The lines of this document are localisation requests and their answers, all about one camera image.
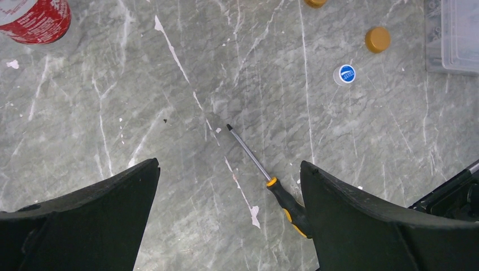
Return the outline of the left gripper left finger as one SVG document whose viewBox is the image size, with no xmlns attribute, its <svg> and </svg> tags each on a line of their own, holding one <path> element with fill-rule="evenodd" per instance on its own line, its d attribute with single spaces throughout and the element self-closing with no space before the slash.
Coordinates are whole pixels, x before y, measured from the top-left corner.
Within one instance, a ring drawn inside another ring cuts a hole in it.
<svg viewBox="0 0 479 271">
<path fill-rule="evenodd" d="M 69 194 L 1 212 L 2 270 L 132 270 L 160 167 L 147 159 Z"/>
</svg>

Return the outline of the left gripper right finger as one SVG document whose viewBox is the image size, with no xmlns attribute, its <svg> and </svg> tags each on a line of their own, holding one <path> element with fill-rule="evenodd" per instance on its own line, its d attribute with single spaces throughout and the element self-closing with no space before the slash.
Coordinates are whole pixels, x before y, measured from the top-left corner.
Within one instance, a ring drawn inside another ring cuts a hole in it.
<svg viewBox="0 0 479 271">
<path fill-rule="evenodd" d="M 320 270 L 477 270 L 478 223 L 401 207 L 301 163 Z"/>
</svg>

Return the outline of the clear red-label bottle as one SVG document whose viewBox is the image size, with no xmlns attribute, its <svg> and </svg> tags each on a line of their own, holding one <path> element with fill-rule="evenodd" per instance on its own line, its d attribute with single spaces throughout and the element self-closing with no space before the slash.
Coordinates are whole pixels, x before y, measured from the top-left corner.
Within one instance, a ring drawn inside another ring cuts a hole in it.
<svg viewBox="0 0 479 271">
<path fill-rule="evenodd" d="M 65 0 L 1 1 L 1 34 L 34 50 L 66 55 L 81 34 Z"/>
</svg>

